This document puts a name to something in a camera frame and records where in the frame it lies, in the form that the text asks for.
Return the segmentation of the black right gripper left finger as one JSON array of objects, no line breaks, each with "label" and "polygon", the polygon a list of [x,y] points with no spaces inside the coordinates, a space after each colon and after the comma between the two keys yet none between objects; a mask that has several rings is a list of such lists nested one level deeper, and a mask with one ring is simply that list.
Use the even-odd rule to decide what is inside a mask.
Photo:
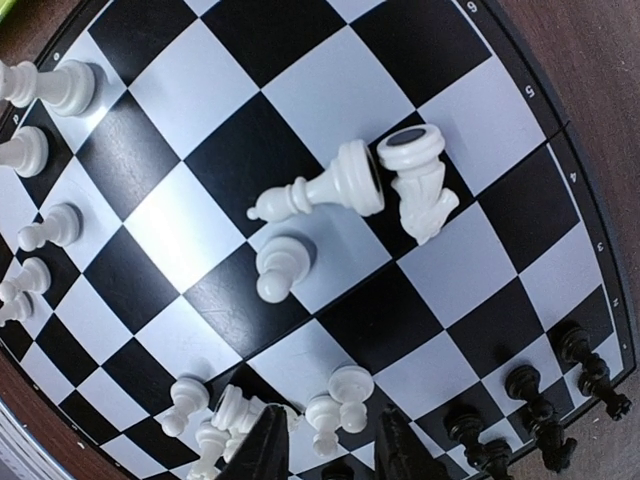
[{"label": "black right gripper left finger", "polygon": [[217,480],[280,480],[289,473],[289,432],[282,406],[268,405]]}]

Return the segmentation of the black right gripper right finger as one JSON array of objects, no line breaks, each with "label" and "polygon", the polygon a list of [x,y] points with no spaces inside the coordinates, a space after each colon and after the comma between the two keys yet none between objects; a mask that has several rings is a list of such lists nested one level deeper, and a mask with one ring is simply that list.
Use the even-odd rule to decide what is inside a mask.
[{"label": "black right gripper right finger", "polygon": [[400,410],[388,406],[379,415],[374,442],[375,478],[382,480],[449,480],[446,467],[436,460],[409,427]]}]

